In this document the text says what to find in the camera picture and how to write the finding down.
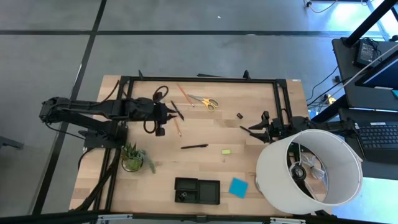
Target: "concrete floor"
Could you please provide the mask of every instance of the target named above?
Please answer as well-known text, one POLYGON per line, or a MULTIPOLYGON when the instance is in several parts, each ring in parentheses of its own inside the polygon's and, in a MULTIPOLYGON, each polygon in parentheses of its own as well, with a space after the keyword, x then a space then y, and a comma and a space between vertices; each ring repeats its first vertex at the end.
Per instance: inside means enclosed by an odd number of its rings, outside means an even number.
MULTIPOLYGON (((313 3, 316 9, 327 5, 329 2, 313 3)), ((99 6, 100 0, 1 0, 0 29, 90 30, 99 6)), ((367 6, 348 2, 314 14, 298 0, 109 0, 99 29, 350 31, 369 13, 367 6)), ((95 100, 103 75, 137 75, 138 69, 148 76, 206 73, 226 77, 240 77, 247 69, 253 78, 301 79, 309 97, 312 87, 336 67, 331 40, 297 36, 97 36, 78 98, 95 100)), ((0 35, 0 135, 25 143, 23 151, 11 147, 0 151, 1 217, 30 213, 55 137, 38 118, 40 102, 52 96, 69 97, 87 41, 85 35, 0 35)), ((315 90, 315 96, 332 85, 332 80, 327 80, 315 90)), ((70 132, 78 130, 69 127, 70 132)), ((44 213, 68 210, 82 147, 81 140, 66 137, 44 213)), ((360 197, 333 209, 333 213, 342 218, 393 223, 398 220, 393 211, 398 200, 386 193, 393 191, 391 186, 398 187, 397 181, 365 178, 360 197)))

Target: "black tray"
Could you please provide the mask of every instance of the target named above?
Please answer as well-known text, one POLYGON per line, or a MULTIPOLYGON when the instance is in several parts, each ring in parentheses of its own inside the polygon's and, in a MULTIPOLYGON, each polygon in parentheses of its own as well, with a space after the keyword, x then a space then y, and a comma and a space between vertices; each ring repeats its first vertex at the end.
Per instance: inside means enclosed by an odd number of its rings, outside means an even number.
POLYGON ((176 177, 174 183, 175 198, 178 203, 220 204, 220 181, 198 180, 195 178, 176 177))

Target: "orange pencil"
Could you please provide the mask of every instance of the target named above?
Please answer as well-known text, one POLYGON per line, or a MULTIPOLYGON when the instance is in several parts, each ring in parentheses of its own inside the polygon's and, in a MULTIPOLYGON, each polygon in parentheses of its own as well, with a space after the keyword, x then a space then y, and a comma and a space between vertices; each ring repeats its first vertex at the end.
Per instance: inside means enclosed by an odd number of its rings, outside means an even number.
POLYGON ((177 83, 177 86, 180 88, 182 94, 184 94, 184 96, 186 97, 186 99, 188 100, 188 102, 190 102, 191 105, 192 105, 193 107, 195 107, 195 105, 192 103, 191 99, 187 96, 187 94, 184 92, 184 90, 180 87, 180 85, 179 85, 178 83, 177 83))
POLYGON ((181 137, 181 131, 180 131, 180 127, 178 126, 177 119, 174 118, 173 120, 174 120, 174 123, 175 123, 175 127, 177 127, 178 134, 181 137))

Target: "black keyboard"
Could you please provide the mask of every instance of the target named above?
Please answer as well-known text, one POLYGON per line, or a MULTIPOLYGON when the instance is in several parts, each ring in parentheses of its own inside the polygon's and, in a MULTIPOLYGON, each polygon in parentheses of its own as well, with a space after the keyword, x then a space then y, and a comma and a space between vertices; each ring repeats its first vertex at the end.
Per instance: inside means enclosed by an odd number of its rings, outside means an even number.
POLYGON ((363 149, 398 149, 398 122, 356 123, 363 149))

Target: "wooden tabletop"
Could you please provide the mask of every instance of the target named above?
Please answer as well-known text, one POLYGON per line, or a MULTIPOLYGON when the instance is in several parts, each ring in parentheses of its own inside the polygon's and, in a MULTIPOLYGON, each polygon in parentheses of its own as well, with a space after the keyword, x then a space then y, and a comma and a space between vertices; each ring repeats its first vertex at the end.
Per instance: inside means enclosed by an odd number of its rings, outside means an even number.
MULTIPOLYGON (((99 91, 98 101, 104 99, 113 89, 120 76, 106 75, 99 91)), ((254 184, 257 158, 267 146, 250 137, 239 126, 252 126, 261 121, 261 114, 267 110, 271 119, 277 116, 274 92, 271 84, 264 83, 203 83, 179 82, 186 93, 214 98, 220 104, 214 112, 193 100, 192 107, 175 82, 134 82, 132 97, 152 98, 161 85, 169 87, 164 102, 172 108, 173 100, 185 121, 177 118, 181 134, 175 123, 169 121, 165 136, 147 134, 142 122, 130 122, 128 141, 137 142, 139 149, 145 149, 155 162, 156 174, 148 164, 138 172, 126 172, 119 165, 112 212, 126 213, 169 213, 207 215, 289 215, 274 208, 254 184), (209 144, 208 147, 180 149, 182 146, 209 144), (232 154, 222 155, 221 150, 230 149, 232 154), (191 177, 203 180, 220 180, 220 205, 202 205, 174 202, 174 180, 176 177, 191 177), (249 187, 244 199, 228 193, 233 177, 245 180, 249 187)), ((287 80, 290 104, 294 116, 308 116, 307 104, 300 80, 287 80)), ((282 107, 283 92, 280 89, 282 107)), ((82 160, 77 176, 70 208, 79 206, 98 182, 104 149, 89 152, 82 160)), ((101 199, 104 207, 106 186, 101 199)), ((324 188, 314 188, 316 194, 323 194, 324 188)))

